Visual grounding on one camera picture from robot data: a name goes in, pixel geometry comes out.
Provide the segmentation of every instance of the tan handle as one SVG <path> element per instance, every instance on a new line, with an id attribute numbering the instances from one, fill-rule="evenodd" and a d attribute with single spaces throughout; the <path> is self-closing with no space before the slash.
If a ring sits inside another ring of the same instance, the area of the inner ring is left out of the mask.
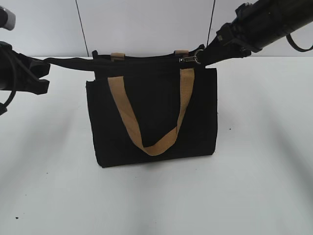
<path id="1" fill-rule="evenodd" d="M 142 151 L 150 156 L 156 156 L 164 153 L 175 142 L 189 104 L 195 80 L 194 69 L 180 70 L 180 111 L 177 120 L 177 126 L 161 138 L 155 145 L 144 147 L 139 129 L 139 124 L 135 117 L 133 108 L 126 95 L 124 77 L 109 77 L 108 82 L 110 90 L 123 123 L 127 129 L 128 135 L 133 143 Z"/>

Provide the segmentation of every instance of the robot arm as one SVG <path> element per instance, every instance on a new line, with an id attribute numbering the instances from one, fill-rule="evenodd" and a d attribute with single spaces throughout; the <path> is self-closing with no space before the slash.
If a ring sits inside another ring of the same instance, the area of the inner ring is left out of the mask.
<path id="1" fill-rule="evenodd" d="M 242 4 L 236 14 L 237 18 L 224 24 L 213 42 L 199 53 L 202 64 L 244 58 L 283 37 L 297 51 L 313 50 L 298 47 L 291 37 L 291 33 L 313 22 L 313 0 L 258 0 Z"/>

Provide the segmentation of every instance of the white wall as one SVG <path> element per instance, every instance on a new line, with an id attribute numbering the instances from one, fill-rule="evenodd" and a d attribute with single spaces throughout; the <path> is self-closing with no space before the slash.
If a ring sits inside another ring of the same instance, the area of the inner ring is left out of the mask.
<path id="1" fill-rule="evenodd" d="M 213 0 L 77 0 L 89 53 L 114 51 L 145 56 L 194 49 L 206 43 Z M 243 0 L 217 0 L 211 39 L 232 21 Z M 0 40 L 30 56 L 86 56 L 75 0 L 2 0 L 17 15 L 16 29 Z M 313 24 L 293 33 L 309 48 Z M 295 51 L 286 39 L 254 56 L 313 56 Z"/>
<path id="2" fill-rule="evenodd" d="M 1 0 L 16 14 L 13 31 L 0 29 L 0 41 L 29 56 L 86 56 L 75 0 Z"/>

